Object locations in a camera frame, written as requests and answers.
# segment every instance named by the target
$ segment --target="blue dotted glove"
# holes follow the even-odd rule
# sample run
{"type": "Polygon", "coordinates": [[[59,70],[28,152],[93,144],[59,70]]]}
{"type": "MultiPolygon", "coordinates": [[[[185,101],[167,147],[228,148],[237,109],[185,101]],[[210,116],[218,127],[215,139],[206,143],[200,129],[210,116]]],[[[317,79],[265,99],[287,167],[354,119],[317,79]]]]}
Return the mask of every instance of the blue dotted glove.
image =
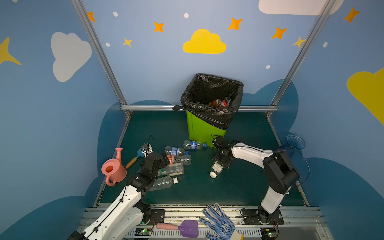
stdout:
{"type": "Polygon", "coordinates": [[[244,236],[238,233],[235,229],[234,223],[227,217],[227,215],[220,208],[220,205],[215,203],[215,210],[211,205],[203,209],[206,218],[200,218],[200,222],[213,230],[216,235],[207,233],[205,238],[208,240],[243,240],[244,236]]]}

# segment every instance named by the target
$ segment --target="black garbage bag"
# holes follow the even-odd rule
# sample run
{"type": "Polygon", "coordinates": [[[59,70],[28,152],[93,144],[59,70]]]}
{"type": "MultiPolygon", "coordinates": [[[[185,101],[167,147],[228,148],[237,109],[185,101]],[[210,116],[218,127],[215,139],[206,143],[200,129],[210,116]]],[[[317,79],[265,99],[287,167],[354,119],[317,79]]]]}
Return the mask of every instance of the black garbage bag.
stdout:
{"type": "Polygon", "coordinates": [[[240,107],[243,88],[243,83],[239,81],[199,73],[181,95],[181,103],[185,110],[190,111],[196,117],[225,130],[240,107]],[[231,98],[227,109],[207,105],[211,101],[223,100],[225,97],[231,98]]]}

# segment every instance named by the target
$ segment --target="bottle label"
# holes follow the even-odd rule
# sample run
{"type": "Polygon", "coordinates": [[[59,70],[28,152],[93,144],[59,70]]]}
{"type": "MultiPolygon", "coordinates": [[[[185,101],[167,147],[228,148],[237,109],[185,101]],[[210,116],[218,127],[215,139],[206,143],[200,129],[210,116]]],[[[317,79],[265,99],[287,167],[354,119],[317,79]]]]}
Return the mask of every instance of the bottle label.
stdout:
{"type": "Polygon", "coordinates": [[[169,155],[168,160],[169,160],[169,164],[173,164],[173,160],[174,160],[173,155],[169,155]]]}
{"type": "Polygon", "coordinates": [[[175,172],[175,173],[169,174],[169,176],[172,177],[172,176],[176,176],[176,175],[180,175],[180,174],[183,174],[183,173],[182,172],[175,172]]]}
{"type": "Polygon", "coordinates": [[[172,150],[170,151],[171,155],[177,156],[177,147],[173,147],[172,150]]]}
{"type": "Polygon", "coordinates": [[[196,148],[197,148],[197,142],[191,141],[191,149],[196,149],[196,148]]]}
{"type": "Polygon", "coordinates": [[[220,163],[218,163],[218,162],[216,161],[215,164],[212,166],[212,169],[213,169],[215,172],[221,172],[221,170],[223,170],[223,166],[221,166],[220,163]]]}

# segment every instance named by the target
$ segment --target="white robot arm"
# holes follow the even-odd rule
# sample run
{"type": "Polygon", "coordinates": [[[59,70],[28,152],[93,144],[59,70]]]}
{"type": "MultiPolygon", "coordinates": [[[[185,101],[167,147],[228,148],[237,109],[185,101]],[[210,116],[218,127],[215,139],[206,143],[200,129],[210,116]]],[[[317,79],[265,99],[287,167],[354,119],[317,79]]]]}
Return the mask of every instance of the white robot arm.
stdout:
{"type": "Polygon", "coordinates": [[[73,232],[68,240],[119,240],[140,223],[148,223],[151,205],[141,201],[153,186],[159,169],[169,164],[165,153],[145,150],[141,169],[128,179],[126,186],[105,212],[82,233],[73,232]]]}
{"type": "Polygon", "coordinates": [[[280,203],[300,177],[286,152],[259,149],[238,141],[229,143],[222,136],[215,138],[213,144],[218,149],[214,160],[222,167],[229,168],[231,161],[237,158],[256,164],[266,172],[267,193],[257,210],[253,213],[246,210],[245,224],[268,224],[274,219],[279,219],[281,224],[280,203]]]}

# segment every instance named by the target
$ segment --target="watering can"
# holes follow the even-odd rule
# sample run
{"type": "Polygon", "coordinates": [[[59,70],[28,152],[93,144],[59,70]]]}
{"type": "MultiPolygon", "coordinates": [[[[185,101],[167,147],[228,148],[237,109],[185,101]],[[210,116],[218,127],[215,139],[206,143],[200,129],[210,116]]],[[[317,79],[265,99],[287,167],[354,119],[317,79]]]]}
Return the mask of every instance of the watering can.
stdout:
{"type": "Polygon", "coordinates": [[[107,176],[105,183],[111,187],[114,186],[115,183],[123,181],[127,175],[127,170],[121,164],[122,147],[117,147],[115,149],[117,151],[116,158],[109,159],[101,167],[102,173],[107,176]]]}

